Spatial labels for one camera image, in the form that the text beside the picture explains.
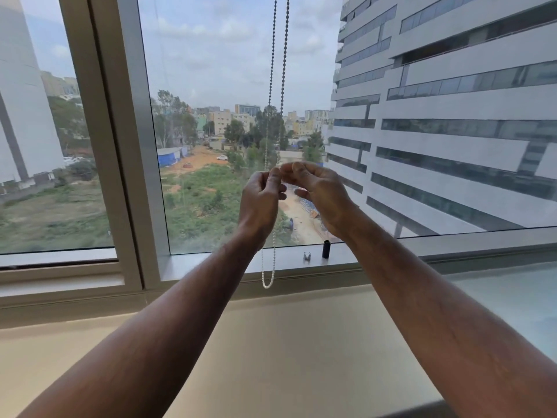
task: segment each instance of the small black object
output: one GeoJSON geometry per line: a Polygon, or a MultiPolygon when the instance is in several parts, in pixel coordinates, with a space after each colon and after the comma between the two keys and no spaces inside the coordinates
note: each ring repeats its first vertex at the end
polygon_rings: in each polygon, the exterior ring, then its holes
{"type": "Polygon", "coordinates": [[[330,241],[323,242],[323,258],[328,260],[330,252],[331,252],[331,242],[330,241]]]}

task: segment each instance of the dirt path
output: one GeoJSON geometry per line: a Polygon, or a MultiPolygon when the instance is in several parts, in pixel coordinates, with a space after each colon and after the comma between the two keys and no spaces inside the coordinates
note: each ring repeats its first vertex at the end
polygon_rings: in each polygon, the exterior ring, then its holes
{"type": "Polygon", "coordinates": [[[294,220],[295,237],[302,245],[322,244],[325,239],[316,231],[310,214],[296,200],[298,196],[291,190],[286,191],[286,196],[286,200],[280,201],[278,206],[284,214],[294,220]]]}
{"type": "Polygon", "coordinates": [[[225,165],[228,164],[227,161],[217,160],[219,153],[214,152],[213,150],[209,149],[208,147],[203,147],[198,145],[194,147],[188,157],[182,158],[176,164],[165,167],[160,170],[161,174],[187,174],[191,172],[195,172],[200,168],[205,167],[207,164],[220,164],[225,165]],[[184,168],[184,165],[190,163],[190,168],[184,168]]]}

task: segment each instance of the blue shed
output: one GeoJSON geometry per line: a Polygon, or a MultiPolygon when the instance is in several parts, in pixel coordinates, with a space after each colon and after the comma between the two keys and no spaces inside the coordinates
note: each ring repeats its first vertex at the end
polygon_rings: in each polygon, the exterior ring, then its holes
{"type": "Polygon", "coordinates": [[[157,150],[159,167],[170,167],[182,157],[180,148],[159,148],[157,150]]]}

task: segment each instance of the person's left hand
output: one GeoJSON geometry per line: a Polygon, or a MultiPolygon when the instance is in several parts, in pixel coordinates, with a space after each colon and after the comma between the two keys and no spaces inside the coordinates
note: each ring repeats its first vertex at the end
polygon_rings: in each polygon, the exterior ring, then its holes
{"type": "Polygon", "coordinates": [[[255,172],[242,191],[238,229],[255,238],[258,249],[263,247],[275,226],[279,199],[286,199],[286,186],[281,181],[278,168],[255,172]]]}

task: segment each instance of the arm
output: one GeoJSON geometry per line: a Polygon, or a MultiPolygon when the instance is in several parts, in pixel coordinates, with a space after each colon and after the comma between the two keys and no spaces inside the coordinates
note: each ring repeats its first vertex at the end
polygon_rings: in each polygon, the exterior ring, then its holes
{"type": "Polygon", "coordinates": [[[462,418],[557,416],[557,365],[352,203],[335,172],[285,164],[350,247],[415,357],[462,418]]]}
{"type": "Polygon", "coordinates": [[[48,387],[21,418],[162,417],[188,378],[285,199],[278,169],[255,173],[232,238],[48,387]]]}

